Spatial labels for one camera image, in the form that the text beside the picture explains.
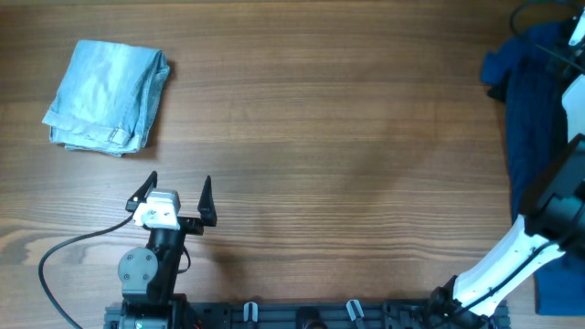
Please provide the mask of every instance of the black wire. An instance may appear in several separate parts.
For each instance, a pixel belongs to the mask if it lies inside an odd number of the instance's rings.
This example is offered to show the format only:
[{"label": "black wire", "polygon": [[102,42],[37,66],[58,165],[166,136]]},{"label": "black wire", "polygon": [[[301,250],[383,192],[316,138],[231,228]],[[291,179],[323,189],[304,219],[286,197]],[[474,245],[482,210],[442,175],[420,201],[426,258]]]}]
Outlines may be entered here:
[{"label": "black wire", "polygon": [[579,208],[579,211],[577,211],[577,213],[575,214],[575,216],[571,220],[570,227],[567,228],[567,230],[565,231],[565,234],[560,236],[558,239],[554,239],[554,240],[551,240],[549,242],[543,243],[540,247],[535,249],[532,252],[532,254],[530,254],[530,256],[522,264],[520,264],[520,266],[518,266],[518,268],[516,268],[512,273],[510,273],[510,275],[508,275],[500,284],[496,285],[492,290],[490,290],[489,292],[487,292],[486,294],[484,294],[482,297],[478,298],[474,302],[470,303],[469,305],[463,307],[458,312],[447,317],[446,319],[439,322],[438,324],[431,326],[429,329],[435,329],[435,328],[438,328],[442,325],[449,323],[452,319],[457,318],[457,317],[461,316],[462,314],[470,311],[472,308],[474,308],[480,302],[483,302],[486,299],[494,296],[497,292],[499,292],[502,288],[504,288],[511,280],[513,280],[515,278],[515,276],[519,272],[521,272],[532,260],[534,260],[534,258],[536,258],[538,256],[538,254],[540,254],[540,252],[542,252],[542,250],[550,247],[551,245],[557,244],[560,246],[564,242],[566,242],[573,234],[573,231],[575,230],[575,228],[578,226],[584,213],[585,213],[585,204],[582,204]]},{"label": "black wire", "polygon": [[516,28],[516,17],[522,13],[526,8],[532,6],[532,5],[540,5],[540,4],[547,4],[547,3],[552,3],[552,4],[559,4],[559,5],[567,5],[573,9],[579,10],[579,11],[583,11],[583,7],[580,5],[576,5],[571,3],[568,0],[530,0],[530,1],[526,1],[525,3],[523,3],[522,5],[520,5],[518,8],[516,8],[512,14],[510,15],[510,21],[509,21],[509,25],[510,25],[510,29],[512,30],[512,32],[514,33],[514,35],[516,37],[518,37],[520,40],[527,42],[528,44],[546,52],[547,54],[549,54],[550,56],[557,58],[563,62],[565,62],[566,64],[569,64],[571,67],[573,67],[574,69],[580,71],[581,73],[585,74],[585,68],[583,68],[581,65],[575,63],[575,61],[566,58],[562,55],[560,55],[559,53],[550,50],[540,44],[538,44],[537,42],[533,41],[532,39],[530,39],[529,37],[527,37],[526,35],[521,35],[518,32],[518,29]]},{"label": "black wire", "polygon": [[185,253],[186,256],[186,260],[188,261],[188,264],[186,265],[186,269],[183,270],[179,270],[177,272],[177,274],[183,274],[185,273],[187,270],[189,270],[189,268],[191,267],[191,257],[189,256],[189,251],[186,250],[186,247],[183,246],[183,252]]},{"label": "black wire", "polygon": [[81,326],[78,323],[76,323],[73,319],[71,319],[71,317],[67,314],[67,312],[65,312],[65,310],[63,310],[63,308],[61,307],[61,305],[59,305],[59,303],[55,299],[55,296],[53,296],[53,293],[51,293],[51,290],[47,286],[47,282],[45,281],[45,274],[43,273],[43,268],[45,267],[45,261],[47,261],[48,257],[51,254],[53,254],[55,251],[57,251],[63,247],[66,247],[66,246],[70,245],[71,243],[78,242],[78,241],[81,241],[83,239],[94,238],[94,237],[100,236],[102,234],[110,233],[110,232],[128,224],[128,222],[130,222],[131,220],[132,220],[132,215],[130,215],[127,219],[125,219],[120,224],[113,226],[111,228],[106,228],[106,229],[101,230],[101,231],[93,232],[90,234],[85,234],[85,235],[82,235],[82,236],[79,236],[79,237],[76,237],[73,239],[68,239],[67,241],[61,242],[57,246],[49,249],[47,251],[47,253],[45,253],[45,255],[43,256],[43,258],[40,259],[40,262],[38,263],[38,279],[40,280],[40,285],[43,287],[45,294],[47,295],[48,299],[51,301],[53,306],[55,306],[55,308],[61,314],[61,316],[63,316],[65,318],[65,320],[67,320],[67,322],[69,322],[69,324],[71,324],[74,328],[81,329]]}]

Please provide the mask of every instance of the navy blue garment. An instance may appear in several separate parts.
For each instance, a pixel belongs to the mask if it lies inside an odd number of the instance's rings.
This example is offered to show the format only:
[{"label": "navy blue garment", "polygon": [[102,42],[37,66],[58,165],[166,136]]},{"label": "navy blue garment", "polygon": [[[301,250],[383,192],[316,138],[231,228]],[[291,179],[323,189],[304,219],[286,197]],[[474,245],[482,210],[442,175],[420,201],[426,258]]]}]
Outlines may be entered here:
[{"label": "navy blue garment", "polygon": [[[532,27],[527,35],[552,48],[561,24]],[[512,219],[524,189],[567,143],[566,114],[548,54],[513,38],[485,58],[482,81],[496,86],[490,96],[505,101],[507,166]],[[585,261],[565,255],[535,273],[537,313],[585,315]]]}]

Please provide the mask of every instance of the wood grain surface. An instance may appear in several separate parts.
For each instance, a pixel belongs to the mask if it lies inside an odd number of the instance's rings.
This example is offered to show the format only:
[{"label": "wood grain surface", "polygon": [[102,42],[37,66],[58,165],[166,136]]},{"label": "wood grain surface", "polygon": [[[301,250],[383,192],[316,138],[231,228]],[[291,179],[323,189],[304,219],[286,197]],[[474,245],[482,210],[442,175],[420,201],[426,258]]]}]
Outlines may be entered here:
[{"label": "wood grain surface", "polygon": [[[188,215],[213,179],[218,226],[187,238],[194,266],[175,289],[190,301],[427,296],[510,226],[504,108],[478,75],[515,5],[2,7],[0,328],[66,327],[38,283],[40,258],[122,221],[152,170]],[[171,63],[138,154],[48,141],[41,120],[83,38],[160,48]],[[147,237],[127,226],[49,259],[51,289],[84,327],[101,328],[121,301],[118,261]],[[582,325],[535,316],[532,284],[509,298],[514,328]]]}]

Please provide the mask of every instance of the black cable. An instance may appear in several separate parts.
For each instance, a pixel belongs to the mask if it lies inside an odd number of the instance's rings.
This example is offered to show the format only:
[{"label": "black cable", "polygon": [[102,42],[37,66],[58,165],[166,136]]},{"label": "black cable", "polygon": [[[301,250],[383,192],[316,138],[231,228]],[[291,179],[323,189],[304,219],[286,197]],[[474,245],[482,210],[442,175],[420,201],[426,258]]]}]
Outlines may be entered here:
[{"label": "black cable", "polygon": [[40,280],[40,285],[43,287],[45,294],[47,295],[48,299],[51,301],[53,306],[55,306],[55,308],[61,314],[61,316],[63,316],[65,318],[65,320],[67,320],[67,322],[69,322],[69,324],[71,324],[74,328],[81,329],[81,326],[78,323],[76,323],[73,319],[71,319],[71,317],[67,314],[67,312],[65,312],[65,310],[63,310],[63,308],[61,307],[61,305],[59,305],[59,303],[55,299],[55,296],[53,296],[53,293],[51,293],[51,290],[47,286],[47,282],[45,281],[45,274],[43,273],[45,261],[47,261],[48,257],[51,254],[53,254],[55,251],[57,251],[63,247],[66,247],[66,246],[70,245],[71,243],[78,242],[78,241],[81,241],[83,239],[94,238],[94,237],[100,236],[102,234],[110,233],[110,232],[128,224],[128,222],[130,222],[131,220],[132,220],[132,215],[130,215],[127,219],[125,219],[120,224],[113,226],[111,228],[106,228],[106,229],[101,230],[101,231],[93,232],[90,234],[85,234],[85,235],[82,235],[82,236],[79,236],[79,237],[76,237],[73,239],[68,239],[67,241],[61,242],[57,246],[49,249],[47,251],[47,253],[45,253],[45,255],[43,256],[43,258],[40,259],[40,262],[38,263],[38,279]]},{"label": "black cable", "polygon": [[581,73],[585,74],[585,68],[583,68],[581,65],[577,64],[575,61],[566,58],[562,55],[560,55],[559,53],[550,50],[540,44],[538,44],[537,42],[533,41],[532,39],[530,39],[529,37],[527,37],[526,35],[521,35],[518,32],[518,29],[516,28],[516,17],[522,13],[526,8],[532,6],[532,5],[540,5],[540,4],[547,4],[547,3],[552,3],[552,4],[559,4],[559,5],[566,5],[569,6],[573,9],[576,9],[578,11],[580,11],[582,13],[583,11],[583,7],[580,5],[576,5],[573,4],[572,2],[568,1],[568,0],[530,0],[530,1],[526,1],[525,3],[523,3],[522,5],[520,5],[518,8],[516,8],[512,14],[510,15],[510,21],[509,21],[509,25],[510,25],[510,29],[512,30],[512,33],[514,33],[514,35],[516,37],[518,37],[520,40],[546,52],[547,54],[549,54],[550,56],[557,58],[563,62],[565,62],[566,64],[569,64],[571,67],[573,67],[574,69],[580,71]]},{"label": "black cable", "polygon": [[189,268],[191,267],[191,257],[189,256],[189,251],[186,250],[186,247],[183,246],[183,252],[185,253],[186,256],[186,260],[188,261],[188,264],[186,265],[186,269],[183,270],[179,270],[177,272],[177,274],[183,274],[185,273],[187,270],[189,270]]},{"label": "black cable", "polygon": [[438,328],[442,325],[449,323],[452,319],[457,318],[457,317],[461,316],[462,314],[464,314],[465,312],[470,311],[472,308],[474,308],[480,302],[483,302],[486,299],[494,296],[497,292],[499,292],[502,288],[504,288],[511,280],[513,280],[519,272],[521,272],[528,264],[530,264],[530,262],[532,260],[534,260],[540,254],[540,252],[542,252],[542,250],[544,250],[552,245],[555,245],[555,244],[560,246],[564,242],[566,242],[573,234],[573,231],[575,230],[575,228],[578,226],[584,213],[585,213],[585,204],[581,204],[579,211],[577,211],[577,213],[575,214],[575,217],[573,217],[573,219],[571,220],[570,227],[567,228],[567,230],[565,231],[565,234],[560,236],[558,239],[554,239],[554,240],[551,240],[549,242],[543,243],[540,247],[535,249],[530,254],[530,256],[526,260],[524,260],[524,262],[522,264],[520,264],[520,266],[518,266],[512,273],[510,273],[510,275],[508,275],[500,284],[496,285],[492,290],[490,290],[489,292],[487,292],[486,294],[484,294],[482,297],[478,298],[474,302],[470,303],[469,305],[463,307],[458,312],[447,317],[446,319],[439,322],[438,324],[431,326],[429,329],[435,329],[435,328]]}]

